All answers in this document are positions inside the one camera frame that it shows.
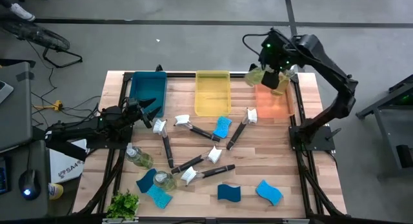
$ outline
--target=potted plant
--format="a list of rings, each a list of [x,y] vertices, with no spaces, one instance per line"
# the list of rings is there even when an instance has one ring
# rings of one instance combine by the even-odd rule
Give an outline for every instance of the potted plant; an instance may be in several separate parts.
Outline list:
[[[133,219],[139,206],[139,196],[131,194],[129,190],[125,194],[118,192],[108,207],[107,218]]]

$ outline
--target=plastic tray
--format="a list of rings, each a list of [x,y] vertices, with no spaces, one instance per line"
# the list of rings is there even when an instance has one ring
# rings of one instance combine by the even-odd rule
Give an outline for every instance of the plastic tray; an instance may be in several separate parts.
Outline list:
[[[287,118],[294,114],[294,104],[290,85],[282,96],[274,96],[271,89],[256,85],[257,115],[260,118]]]
[[[231,113],[230,73],[197,71],[195,113],[204,117],[227,116]]]
[[[156,98],[150,106],[145,108],[145,111],[162,106],[156,117],[163,117],[166,98],[166,72],[135,72],[132,77],[129,97],[140,100]]]

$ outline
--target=concrete floor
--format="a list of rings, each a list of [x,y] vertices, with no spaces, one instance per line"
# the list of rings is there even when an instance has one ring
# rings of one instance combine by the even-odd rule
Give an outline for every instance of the concrete floor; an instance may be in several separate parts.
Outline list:
[[[413,23],[413,0],[291,0],[296,21],[324,23]],[[37,18],[141,19],[188,21],[288,21],[285,0],[27,0],[23,6]],[[247,33],[263,33],[269,26],[199,25],[74,25],[44,24],[71,42],[71,50],[84,62],[55,70],[57,90],[49,101],[60,99],[71,107],[100,95],[107,70],[245,71],[257,57],[241,42]],[[290,35],[290,28],[279,29]],[[298,28],[299,34],[316,34],[327,54],[359,81],[356,105],[346,119],[330,126],[343,130],[335,136],[338,171],[348,213],[357,218],[413,222],[411,178],[379,182],[376,175],[388,167],[376,120],[360,121],[355,113],[385,95],[388,87],[412,73],[413,29],[404,28]],[[0,33],[0,57],[32,59],[32,90],[50,90],[45,68],[27,42]],[[262,39],[248,39],[256,49]],[[52,54],[58,62],[70,58]],[[307,72],[314,69],[306,67]],[[336,93],[317,75],[323,105]],[[93,108],[97,99],[83,107]],[[48,123],[75,118],[43,112]],[[42,121],[41,116],[34,116]],[[57,214],[66,214],[76,183]]]

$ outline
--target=white brush head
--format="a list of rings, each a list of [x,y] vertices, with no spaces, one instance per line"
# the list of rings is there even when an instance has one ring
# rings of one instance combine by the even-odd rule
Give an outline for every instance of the white brush head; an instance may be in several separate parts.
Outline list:
[[[160,119],[157,119],[154,125],[154,133],[161,134],[162,130],[165,127],[165,124],[166,124],[166,121],[161,121]]]
[[[257,123],[257,110],[253,109],[253,110],[248,110],[248,123]]]
[[[217,161],[219,160],[219,157],[221,156],[221,153],[222,153],[222,150],[218,150],[214,146],[213,149],[209,152],[208,160],[216,164]]]
[[[176,119],[175,125],[187,124],[189,122],[189,115],[188,114],[179,115],[179,116],[176,116],[175,119]]]
[[[186,185],[188,185],[192,179],[196,176],[196,171],[193,167],[188,168],[185,173],[182,175],[181,179],[186,181]]]

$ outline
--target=blue bin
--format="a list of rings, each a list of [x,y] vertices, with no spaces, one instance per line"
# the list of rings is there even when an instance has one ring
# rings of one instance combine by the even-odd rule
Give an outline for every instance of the blue bin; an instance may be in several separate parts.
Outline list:
[[[159,106],[162,109],[156,117],[163,117],[165,111],[166,72],[135,72],[132,77],[132,87],[129,97],[140,100],[156,98],[145,111],[151,111]]]

